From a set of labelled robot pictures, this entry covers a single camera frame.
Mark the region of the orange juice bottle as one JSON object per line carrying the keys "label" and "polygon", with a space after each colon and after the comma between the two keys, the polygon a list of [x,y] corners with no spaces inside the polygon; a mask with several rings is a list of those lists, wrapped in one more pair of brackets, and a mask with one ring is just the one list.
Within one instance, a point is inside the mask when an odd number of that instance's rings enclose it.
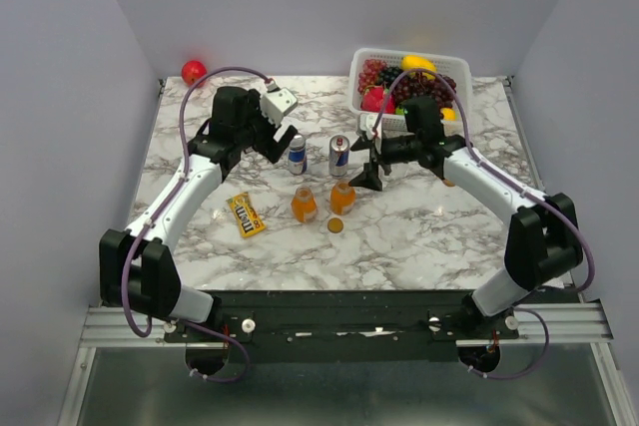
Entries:
{"label": "orange juice bottle", "polygon": [[291,208],[297,221],[302,223],[313,221],[317,216],[318,207],[312,190],[309,187],[297,188]]}
{"label": "orange juice bottle", "polygon": [[330,192],[330,209],[338,215],[348,214],[354,207],[356,193],[347,181],[337,182]]}

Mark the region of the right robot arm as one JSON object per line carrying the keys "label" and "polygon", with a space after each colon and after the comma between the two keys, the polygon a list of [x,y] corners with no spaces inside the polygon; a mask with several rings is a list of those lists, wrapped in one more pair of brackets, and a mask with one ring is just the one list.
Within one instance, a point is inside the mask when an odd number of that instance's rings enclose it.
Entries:
{"label": "right robot arm", "polygon": [[493,212],[508,228],[503,268],[470,293],[459,313],[459,325],[479,338],[495,326],[495,315],[583,260],[572,200],[548,197],[529,188],[483,157],[466,138],[448,135],[436,104],[428,97],[408,102],[406,134],[387,137],[372,113],[358,118],[356,151],[369,160],[351,180],[354,187],[379,191],[381,175],[392,165],[415,162],[443,181],[464,189]]}

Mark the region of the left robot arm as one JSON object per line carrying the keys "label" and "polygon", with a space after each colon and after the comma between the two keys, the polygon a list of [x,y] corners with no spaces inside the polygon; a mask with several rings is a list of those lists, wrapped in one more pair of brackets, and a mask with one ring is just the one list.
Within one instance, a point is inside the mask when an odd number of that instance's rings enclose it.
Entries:
{"label": "left robot arm", "polygon": [[100,296],[157,319],[187,321],[201,341],[222,326],[213,297],[182,284],[173,250],[202,202],[226,179],[242,153],[252,149],[271,163],[297,133],[277,133],[298,104],[286,88],[265,93],[225,86],[217,90],[211,116],[183,143],[184,157],[160,195],[123,230],[107,230],[99,243]]}

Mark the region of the blue energy can left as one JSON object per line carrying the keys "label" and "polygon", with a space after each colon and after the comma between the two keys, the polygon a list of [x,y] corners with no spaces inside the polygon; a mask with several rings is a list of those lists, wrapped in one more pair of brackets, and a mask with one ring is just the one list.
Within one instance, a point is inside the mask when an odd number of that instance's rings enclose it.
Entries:
{"label": "blue energy can left", "polygon": [[289,144],[288,169],[295,176],[302,175],[308,166],[307,143],[302,134],[296,134]]}

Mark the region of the blue silver energy can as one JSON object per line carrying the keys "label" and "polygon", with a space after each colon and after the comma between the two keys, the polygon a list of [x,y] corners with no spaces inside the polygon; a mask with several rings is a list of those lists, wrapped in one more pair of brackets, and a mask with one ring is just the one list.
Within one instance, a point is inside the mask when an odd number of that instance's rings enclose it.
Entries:
{"label": "blue silver energy can", "polygon": [[346,175],[350,143],[346,136],[335,135],[328,144],[328,170],[336,178]]}

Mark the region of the red dragon fruit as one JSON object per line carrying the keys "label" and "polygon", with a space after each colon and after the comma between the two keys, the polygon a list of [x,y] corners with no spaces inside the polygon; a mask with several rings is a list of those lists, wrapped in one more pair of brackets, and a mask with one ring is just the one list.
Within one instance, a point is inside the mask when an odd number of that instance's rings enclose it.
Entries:
{"label": "red dragon fruit", "polygon": [[[386,93],[387,89],[383,86],[369,86],[362,94],[360,109],[364,112],[379,113]],[[395,114],[394,96],[390,96],[384,112],[389,115]]]}

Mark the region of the yellow candy packet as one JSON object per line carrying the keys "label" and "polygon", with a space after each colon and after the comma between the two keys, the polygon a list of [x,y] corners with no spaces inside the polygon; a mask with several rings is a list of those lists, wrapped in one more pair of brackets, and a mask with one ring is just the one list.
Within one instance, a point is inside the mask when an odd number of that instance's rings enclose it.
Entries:
{"label": "yellow candy packet", "polygon": [[266,229],[266,225],[253,207],[251,197],[247,192],[227,199],[239,228],[242,238],[249,238]]}

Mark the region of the light red grape bunch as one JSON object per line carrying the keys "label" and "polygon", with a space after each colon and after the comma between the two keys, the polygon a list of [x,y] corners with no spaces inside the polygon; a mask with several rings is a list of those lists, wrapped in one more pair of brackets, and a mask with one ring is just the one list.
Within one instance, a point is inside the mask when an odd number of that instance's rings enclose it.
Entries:
{"label": "light red grape bunch", "polygon": [[363,62],[361,72],[357,77],[357,91],[364,95],[365,92],[374,87],[378,81],[380,72],[386,68],[386,63],[382,60],[367,59]]}

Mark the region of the black grape bunch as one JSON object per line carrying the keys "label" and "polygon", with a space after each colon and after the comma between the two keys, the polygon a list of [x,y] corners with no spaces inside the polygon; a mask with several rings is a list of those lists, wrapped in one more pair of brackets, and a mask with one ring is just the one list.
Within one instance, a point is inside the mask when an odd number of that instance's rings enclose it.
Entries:
{"label": "black grape bunch", "polygon": [[402,73],[400,67],[385,67],[377,74],[376,84],[388,88]]}

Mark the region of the dark red grape bunch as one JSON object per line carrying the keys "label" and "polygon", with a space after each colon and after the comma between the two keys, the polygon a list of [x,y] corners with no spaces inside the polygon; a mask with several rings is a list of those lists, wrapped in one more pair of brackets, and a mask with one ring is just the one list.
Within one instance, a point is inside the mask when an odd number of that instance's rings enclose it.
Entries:
{"label": "dark red grape bunch", "polygon": [[436,79],[429,79],[425,74],[409,74],[402,78],[392,92],[394,104],[401,105],[414,98],[429,97],[434,100],[439,109],[451,108],[453,97],[447,87]]}

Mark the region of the red apple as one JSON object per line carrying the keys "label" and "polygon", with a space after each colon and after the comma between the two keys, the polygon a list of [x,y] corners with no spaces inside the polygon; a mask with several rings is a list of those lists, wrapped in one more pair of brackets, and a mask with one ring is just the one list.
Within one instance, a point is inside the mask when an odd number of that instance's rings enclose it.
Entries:
{"label": "red apple", "polygon": [[199,60],[186,62],[181,70],[181,77],[188,87],[202,88],[206,85],[204,77],[208,74],[205,64]]}

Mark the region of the white plastic fruit basket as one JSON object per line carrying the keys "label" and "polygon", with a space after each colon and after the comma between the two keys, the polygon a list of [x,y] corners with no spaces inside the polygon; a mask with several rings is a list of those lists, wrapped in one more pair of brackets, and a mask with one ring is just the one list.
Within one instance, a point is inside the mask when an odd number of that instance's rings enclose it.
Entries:
{"label": "white plastic fruit basket", "polygon": [[[440,75],[446,75],[455,81],[456,93],[462,102],[466,120],[470,123],[470,110],[473,100],[472,82],[468,63],[457,57],[436,55],[430,53],[414,53],[407,51],[387,50],[380,48],[360,48],[353,54],[350,63],[347,104],[349,110],[356,116],[360,113],[362,95],[357,91],[358,76],[362,72],[363,63],[366,60],[385,61],[388,67],[399,67],[403,57],[415,55],[431,61]],[[462,132],[462,121],[456,104],[453,103],[455,120],[443,121],[445,130],[450,133]],[[407,132],[403,115],[384,114],[382,117],[382,129],[386,132]]]}

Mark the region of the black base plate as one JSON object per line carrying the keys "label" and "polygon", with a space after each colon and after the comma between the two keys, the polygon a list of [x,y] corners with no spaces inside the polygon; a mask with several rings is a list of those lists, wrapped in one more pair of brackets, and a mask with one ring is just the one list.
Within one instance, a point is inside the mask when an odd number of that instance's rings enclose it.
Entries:
{"label": "black base plate", "polygon": [[508,309],[482,319],[466,290],[209,291],[202,322],[179,319],[166,334],[186,344],[185,360],[201,372],[245,364],[347,363],[470,359],[494,365],[494,340],[523,336]]}

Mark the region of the aluminium rail frame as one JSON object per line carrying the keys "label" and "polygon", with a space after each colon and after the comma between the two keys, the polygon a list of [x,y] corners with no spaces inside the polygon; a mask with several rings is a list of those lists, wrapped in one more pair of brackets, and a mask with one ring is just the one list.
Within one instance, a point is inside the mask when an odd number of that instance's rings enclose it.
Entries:
{"label": "aluminium rail frame", "polygon": [[170,343],[135,336],[117,308],[91,309],[63,425],[634,425],[598,302],[548,292],[512,318],[523,336],[470,359],[245,364],[201,372]]}

